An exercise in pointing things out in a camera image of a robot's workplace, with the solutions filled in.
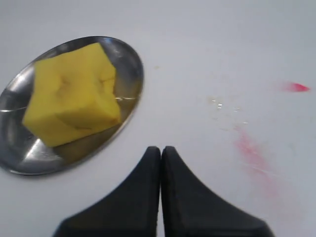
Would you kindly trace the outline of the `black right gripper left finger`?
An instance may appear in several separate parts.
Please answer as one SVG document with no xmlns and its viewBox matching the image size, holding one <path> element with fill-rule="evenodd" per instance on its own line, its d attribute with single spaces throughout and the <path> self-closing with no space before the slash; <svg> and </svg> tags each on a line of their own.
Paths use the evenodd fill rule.
<svg viewBox="0 0 316 237">
<path fill-rule="evenodd" d="M 61 222 L 56 237 L 155 237 L 157 235 L 160 159 L 148 147 L 129 176 L 91 207 Z"/>
</svg>

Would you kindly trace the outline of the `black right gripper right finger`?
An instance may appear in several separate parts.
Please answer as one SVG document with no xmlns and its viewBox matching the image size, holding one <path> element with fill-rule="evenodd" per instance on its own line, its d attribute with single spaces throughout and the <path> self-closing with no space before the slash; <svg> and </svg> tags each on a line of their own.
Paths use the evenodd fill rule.
<svg viewBox="0 0 316 237">
<path fill-rule="evenodd" d="M 162 152 L 160 178 L 165 236 L 274 236 L 265 221 L 236 208 L 204 185 L 172 146 Z"/>
</svg>

